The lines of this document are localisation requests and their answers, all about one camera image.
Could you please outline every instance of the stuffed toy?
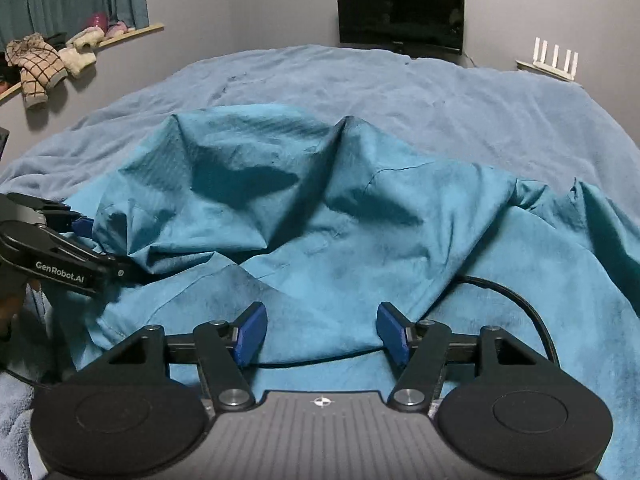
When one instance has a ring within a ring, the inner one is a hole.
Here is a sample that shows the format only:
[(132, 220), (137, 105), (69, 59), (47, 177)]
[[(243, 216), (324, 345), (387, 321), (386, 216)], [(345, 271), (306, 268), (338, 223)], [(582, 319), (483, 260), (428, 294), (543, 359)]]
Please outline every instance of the stuffed toy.
[(68, 72), (74, 78), (80, 77), (80, 73), (89, 65), (95, 63), (95, 54), (91, 50), (78, 52), (74, 46), (68, 46), (58, 51), (60, 59), (65, 64)]
[(66, 46), (72, 46), (81, 51), (86, 46), (90, 48), (98, 46), (102, 40), (104, 40), (104, 31), (100, 27), (87, 27), (67, 41)]
[(123, 34), (126, 34), (127, 32), (131, 32), (132, 30), (136, 30), (135, 28), (131, 27), (127, 27), (127, 24), (125, 22), (118, 22), (115, 25), (112, 25), (109, 30), (107, 31), (106, 34), (106, 38), (117, 38), (118, 36), (122, 36)]

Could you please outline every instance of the human hand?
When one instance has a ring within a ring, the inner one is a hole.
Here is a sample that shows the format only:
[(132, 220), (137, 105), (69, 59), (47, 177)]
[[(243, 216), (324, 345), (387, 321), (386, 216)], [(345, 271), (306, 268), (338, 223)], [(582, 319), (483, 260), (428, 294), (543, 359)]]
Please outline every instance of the human hand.
[(0, 339), (7, 338), (10, 334), (11, 319), (15, 314), (20, 312), (24, 304), (24, 296), (27, 292), (26, 287), (18, 294), (14, 294), (4, 300), (0, 300)]
[(38, 280), (27, 280), (26, 276), (0, 268), (0, 338), (7, 339), (11, 335), (11, 320), (24, 304), (27, 284), (40, 290)]

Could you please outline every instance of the metal screw head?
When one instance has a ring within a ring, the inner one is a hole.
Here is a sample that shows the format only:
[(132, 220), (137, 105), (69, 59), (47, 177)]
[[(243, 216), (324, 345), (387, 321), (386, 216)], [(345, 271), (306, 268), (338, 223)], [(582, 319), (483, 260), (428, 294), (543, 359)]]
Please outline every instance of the metal screw head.
[(403, 406), (415, 406), (424, 401), (424, 393), (413, 388), (405, 388), (394, 393), (394, 400)]
[(218, 400), (226, 406), (239, 406), (247, 402), (250, 398), (251, 396), (248, 392), (238, 388), (230, 388), (218, 396)]

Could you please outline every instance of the plaid cloth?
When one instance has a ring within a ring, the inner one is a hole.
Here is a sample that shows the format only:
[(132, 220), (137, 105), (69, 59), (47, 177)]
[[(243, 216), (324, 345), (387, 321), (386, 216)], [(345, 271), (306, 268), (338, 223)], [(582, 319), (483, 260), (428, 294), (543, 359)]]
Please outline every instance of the plaid cloth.
[(27, 108), (48, 100), (47, 90), (66, 77), (66, 69), (56, 49), (39, 33), (13, 40), (4, 54), (9, 66), (20, 67), (20, 82)]

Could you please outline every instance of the crosshair logo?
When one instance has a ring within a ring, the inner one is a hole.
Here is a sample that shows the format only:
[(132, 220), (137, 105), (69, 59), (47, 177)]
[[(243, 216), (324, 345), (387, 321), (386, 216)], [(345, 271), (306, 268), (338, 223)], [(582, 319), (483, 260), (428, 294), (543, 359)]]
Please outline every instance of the crosshair logo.
[(333, 403), (331, 399), (327, 399), (326, 397), (318, 397), (311, 402), (314, 403), (318, 408), (326, 408), (329, 404)]

